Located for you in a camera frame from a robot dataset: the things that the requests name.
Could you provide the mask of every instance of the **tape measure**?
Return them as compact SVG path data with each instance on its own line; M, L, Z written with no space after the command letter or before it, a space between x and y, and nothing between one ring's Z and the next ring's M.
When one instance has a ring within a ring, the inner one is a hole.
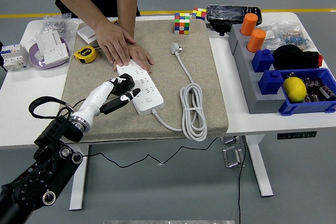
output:
M73 54L81 63L90 63L97 57L96 50L91 46L85 46Z

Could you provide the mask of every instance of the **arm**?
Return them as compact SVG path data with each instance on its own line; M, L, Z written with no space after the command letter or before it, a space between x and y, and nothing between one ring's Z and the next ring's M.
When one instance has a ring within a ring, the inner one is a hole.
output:
M117 0L118 24L134 37L135 16L138 0Z
M91 0L61 1L96 32L98 44L111 63L115 59L120 66L128 64L130 56L126 41L135 44L133 35L109 22Z
M135 17L138 0L117 0L118 3L118 23L132 37L134 37ZM154 61L150 54L138 44L128 44L130 56L149 73Z

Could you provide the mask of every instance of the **table leg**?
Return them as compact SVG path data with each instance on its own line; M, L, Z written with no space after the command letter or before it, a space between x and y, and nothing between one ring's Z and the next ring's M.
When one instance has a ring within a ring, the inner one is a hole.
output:
M75 152L80 152L82 155L88 155L89 153L89 144L72 145L71 148ZM70 210L82 209L87 162L88 158L83 157L82 163L74 174L70 200Z
M267 176L263 157L259 149L259 143L265 135L245 136L246 143L251 155L254 171L258 180L258 185L262 197L273 196L273 191Z

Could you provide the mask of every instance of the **orange cup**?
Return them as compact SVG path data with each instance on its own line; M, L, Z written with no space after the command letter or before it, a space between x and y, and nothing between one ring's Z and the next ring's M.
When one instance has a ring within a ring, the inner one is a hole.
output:
M256 27L258 16L254 13L247 13L244 17L240 33L245 36L250 36Z
M266 37L266 32L262 29L253 30L250 41L247 44L247 50L250 52L256 52L261 49L262 44L264 43Z

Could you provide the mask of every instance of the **white wall socket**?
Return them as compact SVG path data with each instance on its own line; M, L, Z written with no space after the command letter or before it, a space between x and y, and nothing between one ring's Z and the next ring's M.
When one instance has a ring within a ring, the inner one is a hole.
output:
M46 65L56 63L69 58L67 47L65 43L54 48L48 49L44 52L44 62Z
M139 115L144 116L152 113L152 108L156 110L163 108L163 98L152 78L134 60L131 60L128 66L117 66L117 71L119 75L129 74L135 83L133 89L141 89L140 93L132 100Z
M58 31L53 30L36 36L36 43L40 54L43 56L45 51L60 45L61 39Z

